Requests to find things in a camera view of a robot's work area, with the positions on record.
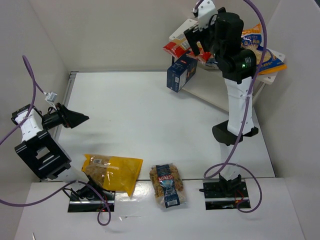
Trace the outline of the blue orange pasta bag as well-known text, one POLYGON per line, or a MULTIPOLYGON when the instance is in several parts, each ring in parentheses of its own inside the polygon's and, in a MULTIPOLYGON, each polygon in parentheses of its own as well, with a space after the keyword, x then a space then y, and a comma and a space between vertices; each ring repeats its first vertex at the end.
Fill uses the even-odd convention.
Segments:
MULTIPOLYGON (((250 29, 244 29, 242 31, 242 43, 241 46, 245 49, 249 49, 255 53, 256 65, 258 66, 263 53, 263 29, 262 25, 258 23, 256 26, 250 29)), ((285 70, 287 65, 276 57, 269 49, 266 50, 263 57, 262 65, 259 69, 259 75, 266 75, 276 73, 285 70)))

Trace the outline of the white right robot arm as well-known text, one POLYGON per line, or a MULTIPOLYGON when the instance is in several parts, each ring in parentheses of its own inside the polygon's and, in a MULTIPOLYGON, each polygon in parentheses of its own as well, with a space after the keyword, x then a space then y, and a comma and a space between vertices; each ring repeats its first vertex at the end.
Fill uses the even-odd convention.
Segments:
POLYGON ((226 197, 234 195, 241 186, 242 176, 232 157, 237 144, 259 132, 252 120, 251 90, 257 58, 252 50, 242 47, 243 27, 244 22, 236 13, 222 7, 209 14, 204 26, 196 24, 184 31, 195 56, 201 50, 214 56, 227 87, 228 120, 212 127, 221 156, 226 158, 217 171, 218 189, 226 197))

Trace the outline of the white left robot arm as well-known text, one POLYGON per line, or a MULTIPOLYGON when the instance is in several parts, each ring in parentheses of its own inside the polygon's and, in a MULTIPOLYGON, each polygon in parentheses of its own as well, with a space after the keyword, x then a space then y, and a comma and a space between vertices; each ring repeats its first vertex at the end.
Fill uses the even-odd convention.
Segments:
POLYGON ((49 130, 60 125, 73 129, 90 118, 60 103, 49 107, 44 115, 36 107, 27 115, 30 106, 12 113, 11 120, 15 125, 21 124, 22 133, 21 143, 14 150, 40 180, 54 180, 71 168, 72 160, 49 130))

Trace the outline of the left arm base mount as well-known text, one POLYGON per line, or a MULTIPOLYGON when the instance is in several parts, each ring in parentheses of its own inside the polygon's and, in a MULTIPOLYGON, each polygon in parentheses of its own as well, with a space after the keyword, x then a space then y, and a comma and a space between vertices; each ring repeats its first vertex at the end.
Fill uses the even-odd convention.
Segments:
MULTIPOLYGON (((101 199, 86 186, 76 191, 72 188, 64 188, 62 191, 69 198, 67 210, 69 213, 108 211, 101 199)), ((98 192, 108 203, 110 211, 114 212, 116 192, 108 190, 98 190, 98 192)))

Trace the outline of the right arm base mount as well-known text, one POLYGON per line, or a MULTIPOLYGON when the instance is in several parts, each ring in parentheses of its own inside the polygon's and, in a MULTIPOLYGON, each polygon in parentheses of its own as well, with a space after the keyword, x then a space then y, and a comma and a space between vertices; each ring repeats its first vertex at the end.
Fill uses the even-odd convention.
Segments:
POLYGON ((223 193, 219 182, 216 180, 204 180, 202 184, 203 187, 199 191, 204 194, 206 210, 236 209, 237 204, 239 204, 240 209, 251 208, 247 185, 244 181, 236 190, 227 195, 223 193))

